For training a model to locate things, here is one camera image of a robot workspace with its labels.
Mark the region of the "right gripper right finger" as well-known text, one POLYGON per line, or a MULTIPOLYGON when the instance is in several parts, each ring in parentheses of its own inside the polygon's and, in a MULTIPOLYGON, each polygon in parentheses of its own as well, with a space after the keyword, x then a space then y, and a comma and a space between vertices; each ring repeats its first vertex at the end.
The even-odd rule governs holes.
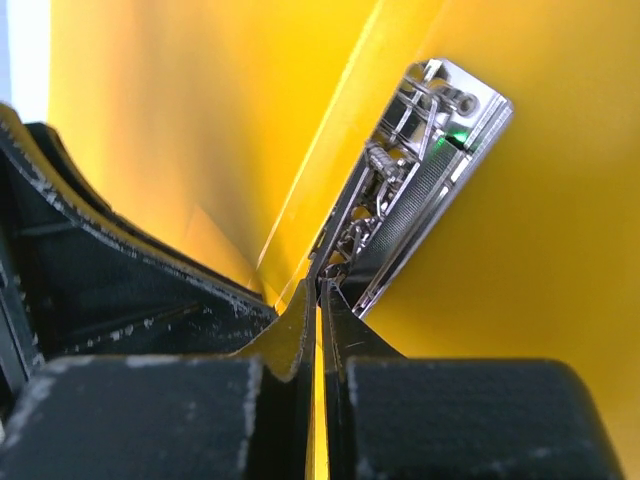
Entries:
POLYGON ((333 479, 620 479, 584 382, 541 358, 410 359, 320 288, 333 479))

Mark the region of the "orange plastic folder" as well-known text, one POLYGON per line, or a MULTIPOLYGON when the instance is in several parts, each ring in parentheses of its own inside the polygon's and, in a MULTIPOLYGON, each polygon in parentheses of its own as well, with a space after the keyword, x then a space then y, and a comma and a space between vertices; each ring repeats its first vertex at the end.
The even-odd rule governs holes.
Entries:
POLYGON ((283 309, 407 67, 513 118, 369 314, 407 356, 545 356, 639 475, 635 1, 55 1, 49 122, 119 214, 283 309))

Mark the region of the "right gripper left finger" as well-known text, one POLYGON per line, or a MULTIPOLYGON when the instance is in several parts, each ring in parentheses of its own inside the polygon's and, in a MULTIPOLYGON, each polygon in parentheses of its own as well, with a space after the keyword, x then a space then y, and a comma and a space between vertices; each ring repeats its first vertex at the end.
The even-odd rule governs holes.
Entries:
POLYGON ((84 355, 25 386, 5 479, 302 479, 312 438, 316 289, 226 355, 84 355))

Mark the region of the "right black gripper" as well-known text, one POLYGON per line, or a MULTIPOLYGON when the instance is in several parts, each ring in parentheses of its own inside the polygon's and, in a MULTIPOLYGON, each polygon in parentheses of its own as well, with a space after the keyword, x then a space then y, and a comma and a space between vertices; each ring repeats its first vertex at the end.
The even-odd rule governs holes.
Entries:
POLYGON ((67 355, 225 354, 276 317, 261 295, 118 215, 56 131, 1 109, 1 396, 67 355))

